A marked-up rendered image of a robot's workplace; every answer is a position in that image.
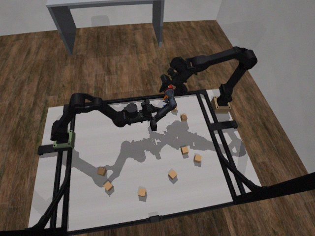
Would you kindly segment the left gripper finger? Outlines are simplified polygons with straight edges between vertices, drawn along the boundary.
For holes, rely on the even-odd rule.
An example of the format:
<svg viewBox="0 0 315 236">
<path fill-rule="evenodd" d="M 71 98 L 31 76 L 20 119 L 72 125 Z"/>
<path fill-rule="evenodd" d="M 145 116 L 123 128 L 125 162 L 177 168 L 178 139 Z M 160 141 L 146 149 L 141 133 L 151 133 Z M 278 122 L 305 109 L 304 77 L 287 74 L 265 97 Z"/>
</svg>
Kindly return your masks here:
<svg viewBox="0 0 315 236">
<path fill-rule="evenodd" d="M 158 121 L 159 121 L 160 119 L 162 119 L 164 116 L 166 116 L 166 114 L 158 115 L 158 116 L 155 115 L 156 122 L 158 122 Z"/>
<path fill-rule="evenodd" d="M 158 111 L 161 109 L 161 108 L 159 108 L 159 107 L 153 106 L 152 104 L 151 104 L 151 107 L 152 107 L 152 109 L 153 109 L 152 113 L 158 112 Z"/>
</svg>

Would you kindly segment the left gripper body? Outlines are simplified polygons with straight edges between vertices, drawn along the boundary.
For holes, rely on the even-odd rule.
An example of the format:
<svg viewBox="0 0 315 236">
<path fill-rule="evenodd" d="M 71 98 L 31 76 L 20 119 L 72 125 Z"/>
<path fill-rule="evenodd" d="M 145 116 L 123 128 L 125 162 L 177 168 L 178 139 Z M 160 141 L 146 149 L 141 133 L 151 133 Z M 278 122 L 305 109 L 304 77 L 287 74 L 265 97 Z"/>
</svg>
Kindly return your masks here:
<svg viewBox="0 0 315 236">
<path fill-rule="evenodd" d="M 149 99 L 145 99 L 144 102 L 147 102 L 148 104 L 150 103 Z M 156 119 L 155 117 L 152 116 L 152 113 L 150 114 L 150 118 L 142 118 L 141 117 L 142 112 L 138 112 L 138 118 L 139 118 L 139 122 L 143 123 L 143 121 L 150 121 L 150 127 L 152 131 L 156 131 L 157 130 L 157 123 L 156 123 Z"/>
</svg>

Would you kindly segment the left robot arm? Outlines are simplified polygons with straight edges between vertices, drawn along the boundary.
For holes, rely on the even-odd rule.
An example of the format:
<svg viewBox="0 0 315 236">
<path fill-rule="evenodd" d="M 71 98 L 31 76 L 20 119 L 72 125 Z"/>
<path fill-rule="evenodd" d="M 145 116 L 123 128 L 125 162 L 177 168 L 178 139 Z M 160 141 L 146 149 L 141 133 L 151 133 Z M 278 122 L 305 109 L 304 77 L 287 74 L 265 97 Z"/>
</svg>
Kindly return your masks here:
<svg viewBox="0 0 315 236">
<path fill-rule="evenodd" d="M 94 105 L 85 107 L 85 99 L 94 103 Z M 141 103 L 142 118 L 150 118 L 153 109 L 151 104 L 147 102 Z M 98 110 L 110 119 L 117 127 L 124 127 L 126 124 L 139 122 L 137 105 L 134 103 L 128 104 L 122 111 L 116 111 L 106 104 L 100 97 L 94 97 L 88 93 L 74 93 L 71 96 L 69 107 L 66 109 L 60 120 L 53 123 L 51 131 L 51 141 L 56 141 L 56 144 L 68 143 L 69 133 L 68 124 L 76 114 L 88 113 L 93 110 Z"/>
</svg>

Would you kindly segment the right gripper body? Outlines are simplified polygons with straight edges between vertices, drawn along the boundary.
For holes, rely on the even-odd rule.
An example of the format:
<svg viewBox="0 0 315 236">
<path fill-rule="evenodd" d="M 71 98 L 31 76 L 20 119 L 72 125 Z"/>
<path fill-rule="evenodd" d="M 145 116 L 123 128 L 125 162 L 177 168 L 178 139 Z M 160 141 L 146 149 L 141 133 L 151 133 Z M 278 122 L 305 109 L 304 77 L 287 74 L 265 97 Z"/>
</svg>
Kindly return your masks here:
<svg viewBox="0 0 315 236">
<path fill-rule="evenodd" d="M 165 74 L 162 74 L 160 76 L 161 80 L 162 80 L 162 83 L 166 86 L 169 86 L 169 85 L 173 85 L 173 86 L 176 86 L 178 87 L 179 91 L 181 91 L 182 93 L 186 94 L 188 89 L 187 87 L 183 84 L 183 83 L 186 83 L 187 82 L 187 79 L 185 79 L 181 73 L 177 72 L 177 75 L 172 78 L 172 80 L 170 80 L 169 76 L 165 75 Z"/>
</svg>

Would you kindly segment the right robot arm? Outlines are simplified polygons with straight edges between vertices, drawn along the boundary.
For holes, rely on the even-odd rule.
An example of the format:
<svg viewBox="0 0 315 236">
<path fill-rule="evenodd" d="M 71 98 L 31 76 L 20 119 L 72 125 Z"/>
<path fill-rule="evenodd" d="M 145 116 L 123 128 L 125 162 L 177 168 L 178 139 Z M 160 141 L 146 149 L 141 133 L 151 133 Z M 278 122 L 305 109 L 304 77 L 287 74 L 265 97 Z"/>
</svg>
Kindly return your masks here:
<svg viewBox="0 0 315 236">
<path fill-rule="evenodd" d="M 181 57 L 175 57 L 170 63 L 171 68 L 169 68 L 167 72 L 168 75 L 171 76 L 171 79 L 177 75 L 177 72 L 180 72 L 185 79 L 188 79 L 192 74 L 197 75 L 197 72 L 206 70 L 211 65 L 231 59 L 237 59 L 240 61 L 239 65 L 227 83 L 221 84 L 219 87 L 220 96 L 217 98 L 218 106 L 228 106 L 228 102 L 232 101 L 231 95 L 235 85 L 247 70 L 252 69 L 257 64 L 257 58 L 253 50 L 235 46 L 232 49 L 209 56 L 200 55 L 192 58 L 186 58 L 186 61 Z M 190 62 L 192 63 L 192 67 Z M 174 72 L 174 69 L 177 72 Z"/>
</svg>

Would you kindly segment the black hose nozzle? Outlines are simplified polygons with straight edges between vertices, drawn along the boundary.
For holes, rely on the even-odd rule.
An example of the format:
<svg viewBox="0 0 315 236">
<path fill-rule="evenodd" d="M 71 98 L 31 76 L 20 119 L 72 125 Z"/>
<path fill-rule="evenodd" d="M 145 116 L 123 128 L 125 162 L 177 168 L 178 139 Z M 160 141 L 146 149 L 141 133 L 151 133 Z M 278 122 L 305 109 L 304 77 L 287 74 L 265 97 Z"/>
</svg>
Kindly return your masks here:
<svg viewBox="0 0 315 236">
<path fill-rule="evenodd" d="M 163 102 L 167 103 L 166 105 L 164 105 L 156 114 L 156 116 L 158 115 L 163 115 L 163 114 L 167 114 L 170 111 L 174 110 L 177 106 L 176 100 L 174 98 L 174 89 L 172 87 L 172 85 L 168 86 L 169 88 L 167 88 L 166 90 L 164 90 L 164 95 L 165 97 L 163 98 Z"/>
</svg>

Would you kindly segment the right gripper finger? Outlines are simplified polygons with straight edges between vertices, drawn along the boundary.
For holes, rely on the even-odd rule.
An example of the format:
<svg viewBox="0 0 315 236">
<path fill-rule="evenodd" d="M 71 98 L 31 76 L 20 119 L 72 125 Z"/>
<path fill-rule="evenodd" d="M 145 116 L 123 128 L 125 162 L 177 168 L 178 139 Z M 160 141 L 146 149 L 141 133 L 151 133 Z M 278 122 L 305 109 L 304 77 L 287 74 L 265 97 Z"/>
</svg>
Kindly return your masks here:
<svg viewBox="0 0 315 236">
<path fill-rule="evenodd" d="M 162 91 L 166 90 L 167 88 L 169 88 L 169 87 L 168 87 L 168 86 L 166 86 L 166 85 L 164 85 L 164 84 L 162 83 L 162 85 L 161 85 L 161 88 L 160 88 L 159 92 L 162 92 Z"/>
<path fill-rule="evenodd" d="M 181 91 L 179 91 L 178 87 L 174 89 L 174 95 L 183 94 Z"/>
</svg>

